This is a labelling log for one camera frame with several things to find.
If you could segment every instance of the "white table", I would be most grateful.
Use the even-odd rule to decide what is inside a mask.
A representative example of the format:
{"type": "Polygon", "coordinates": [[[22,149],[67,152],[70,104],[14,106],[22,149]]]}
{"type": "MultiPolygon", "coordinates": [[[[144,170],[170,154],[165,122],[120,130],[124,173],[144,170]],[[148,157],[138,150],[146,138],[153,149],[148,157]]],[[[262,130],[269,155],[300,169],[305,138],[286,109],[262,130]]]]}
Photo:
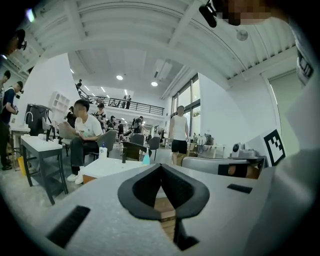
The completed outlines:
{"type": "Polygon", "coordinates": [[[125,163],[122,163],[120,159],[98,158],[83,168],[81,173],[84,175],[84,183],[87,183],[93,179],[118,174],[142,166],[142,162],[139,161],[126,160],[125,163]]]}
{"type": "Polygon", "coordinates": [[[39,139],[38,136],[21,136],[21,143],[22,143],[22,152],[23,152],[23,162],[25,167],[25,173],[27,180],[29,182],[30,187],[33,186],[31,176],[39,177],[40,179],[37,179],[37,182],[40,185],[43,185],[49,200],[52,205],[55,204],[55,201],[53,199],[53,194],[55,192],[58,192],[61,190],[61,188],[64,190],[64,192],[68,193],[68,188],[65,180],[65,174],[64,174],[64,168],[63,168],[63,162],[62,162],[62,148],[63,146],[57,143],[54,143],[52,141],[45,141],[42,139],[39,139]],[[31,152],[31,154],[34,157],[27,158],[27,150],[31,152]],[[59,169],[54,169],[52,171],[52,166],[45,163],[44,159],[57,156],[59,160],[59,169]],[[33,173],[29,172],[28,167],[28,160],[37,158],[39,160],[39,171],[35,171],[33,173]],[[53,178],[54,175],[59,174],[61,177],[61,182],[57,181],[53,178]]]}

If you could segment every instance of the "floor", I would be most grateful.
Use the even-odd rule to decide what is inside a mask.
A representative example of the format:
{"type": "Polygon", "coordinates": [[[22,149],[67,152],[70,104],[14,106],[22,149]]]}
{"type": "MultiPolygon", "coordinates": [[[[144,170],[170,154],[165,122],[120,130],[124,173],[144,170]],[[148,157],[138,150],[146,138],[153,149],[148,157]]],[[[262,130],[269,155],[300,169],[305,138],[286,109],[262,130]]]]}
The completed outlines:
{"type": "MultiPolygon", "coordinates": [[[[66,155],[66,151],[63,150],[63,169],[65,177],[71,174],[70,157],[66,155]]],[[[110,158],[121,159],[121,152],[119,149],[114,148],[109,154],[110,158]]],[[[85,165],[88,165],[92,161],[92,156],[85,157],[85,165]]],[[[150,158],[151,163],[171,164],[171,150],[160,148],[156,152],[156,158],[154,161],[154,151],[150,158]]],[[[46,161],[51,165],[58,167],[58,161],[56,157],[47,158],[46,161]]],[[[31,162],[32,166],[37,166],[37,160],[31,162]]],[[[31,225],[36,225],[42,218],[46,211],[52,207],[46,191],[40,185],[33,183],[34,186],[30,187],[27,181],[27,177],[21,174],[21,171],[0,170],[0,190],[10,207],[13,214],[18,218],[21,218],[25,222],[31,225]]],[[[76,185],[73,182],[67,182],[67,188],[69,194],[78,189],[82,185],[76,185]]],[[[55,203],[63,200],[66,196],[64,192],[54,197],[55,203]]]]}

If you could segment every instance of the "water bottle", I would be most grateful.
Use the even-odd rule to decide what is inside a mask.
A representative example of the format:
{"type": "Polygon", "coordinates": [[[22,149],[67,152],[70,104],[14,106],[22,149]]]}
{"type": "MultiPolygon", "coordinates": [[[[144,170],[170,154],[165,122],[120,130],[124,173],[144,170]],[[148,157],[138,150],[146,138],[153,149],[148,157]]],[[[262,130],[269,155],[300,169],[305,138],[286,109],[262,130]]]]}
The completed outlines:
{"type": "Polygon", "coordinates": [[[106,145],[102,143],[102,146],[99,147],[99,158],[100,159],[106,159],[107,158],[107,151],[106,145]]]}

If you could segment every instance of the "black chair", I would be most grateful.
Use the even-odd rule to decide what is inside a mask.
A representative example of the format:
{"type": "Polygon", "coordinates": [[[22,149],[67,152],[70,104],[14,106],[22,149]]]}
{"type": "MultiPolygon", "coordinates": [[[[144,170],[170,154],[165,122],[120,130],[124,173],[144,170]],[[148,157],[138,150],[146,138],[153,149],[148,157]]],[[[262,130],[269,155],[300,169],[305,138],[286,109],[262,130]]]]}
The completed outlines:
{"type": "Polygon", "coordinates": [[[154,153],[154,160],[156,160],[156,155],[157,155],[157,149],[160,146],[160,137],[153,137],[148,141],[149,144],[149,149],[150,150],[155,150],[154,153]]]}

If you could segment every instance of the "dark pants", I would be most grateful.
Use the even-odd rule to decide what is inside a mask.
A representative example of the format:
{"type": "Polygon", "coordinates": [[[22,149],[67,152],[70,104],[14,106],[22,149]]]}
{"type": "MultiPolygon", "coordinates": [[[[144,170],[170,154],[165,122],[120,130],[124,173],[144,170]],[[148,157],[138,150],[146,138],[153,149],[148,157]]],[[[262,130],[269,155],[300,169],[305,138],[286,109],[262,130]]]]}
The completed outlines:
{"type": "Polygon", "coordinates": [[[0,120],[0,156],[2,166],[7,165],[7,144],[9,136],[9,125],[0,120]]]}
{"type": "Polygon", "coordinates": [[[99,152],[96,141],[84,141],[80,137],[75,137],[70,143],[71,169],[74,175],[78,175],[79,167],[85,165],[85,155],[99,152]]]}

